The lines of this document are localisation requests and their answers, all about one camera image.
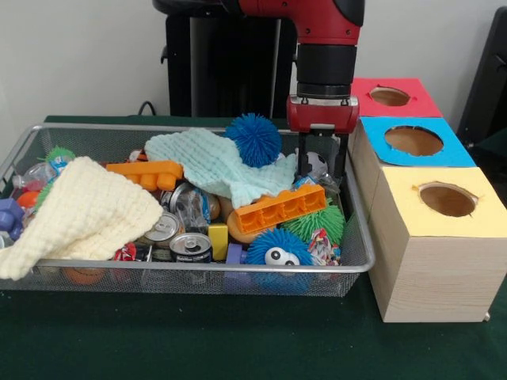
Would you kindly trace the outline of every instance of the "orange toy block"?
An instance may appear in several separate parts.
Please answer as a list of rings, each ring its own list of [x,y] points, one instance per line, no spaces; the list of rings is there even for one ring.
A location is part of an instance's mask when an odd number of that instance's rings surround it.
[[[170,192],[176,186],[176,180],[183,178],[183,167],[173,161],[129,162],[126,164],[108,164],[109,172],[126,176],[135,184],[140,184],[148,192],[157,189]]]
[[[249,234],[276,226],[326,208],[324,188],[318,184],[304,184],[295,192],[286,190],[278,197],[264,196],[258,202],[234,211],[238,227]]]

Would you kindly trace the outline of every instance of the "blue spiky ball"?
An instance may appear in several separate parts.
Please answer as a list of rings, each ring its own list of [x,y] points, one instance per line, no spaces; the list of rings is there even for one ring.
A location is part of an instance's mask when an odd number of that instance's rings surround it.
[[[248,248],[246,264],[266,264],[265,254],[274,247],[293,253],[301,265],[312,265],[308,245],[303,243],[292,232],[275,229],[261,234]],[[276,272],[252,273],[253,280],[263,289],[279,295],[301,295],[308,291],[313,273],[284,274]]]
[[[282,138],[275,124],[254,113],[234,119],[224,136],[236,143],[243,163],[253,168],[274,163],[282,150]]]

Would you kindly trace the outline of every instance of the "metal basket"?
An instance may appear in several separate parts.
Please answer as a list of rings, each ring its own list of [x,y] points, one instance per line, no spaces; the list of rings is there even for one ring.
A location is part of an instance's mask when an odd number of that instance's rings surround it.
[[[45,123],[27,130],[0,166],[2,198],[12,195],[13,173],[24,173],[54,146],[98,162],[121,162],[152,136],[187,127],[140,127]],[[211,129],[215,133],[223,130]],[[293,152],[298,135],[280,131],[284,152]],[[324,157],[332,139],[309,138],[308,150]],[[101,291],[231,295],[311,295],[343,297],[361,272],[375,262],[372,240],[352,166],[346,164],[341,187],[348,222],[341,244],[340,267],[281,267],[120,261],[40,260],[18,281],[0,280],[3,290]]]

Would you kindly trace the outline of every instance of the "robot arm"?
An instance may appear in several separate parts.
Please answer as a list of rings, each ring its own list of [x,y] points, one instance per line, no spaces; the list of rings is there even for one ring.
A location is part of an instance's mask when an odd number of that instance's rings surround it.
[[[336,166],[345,170],[348,134],[359,117],[350,96],[364,0],[222,0],[230,13],[292,20],[298,32],[297,95],[287,100],[287,118],[299,132],[298,173],[306,175],[306,136],[340,136]]]
[[[231,13],[294,22],[299,97],[350,97],[364,0],[223,0],[223,5]]]

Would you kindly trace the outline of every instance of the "yellow cardboard top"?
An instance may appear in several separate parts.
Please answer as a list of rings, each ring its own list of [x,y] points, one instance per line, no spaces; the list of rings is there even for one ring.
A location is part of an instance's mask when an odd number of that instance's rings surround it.
[[[384,167],[383,173],[411,236],[507,238],[507,210],[480,168]]]

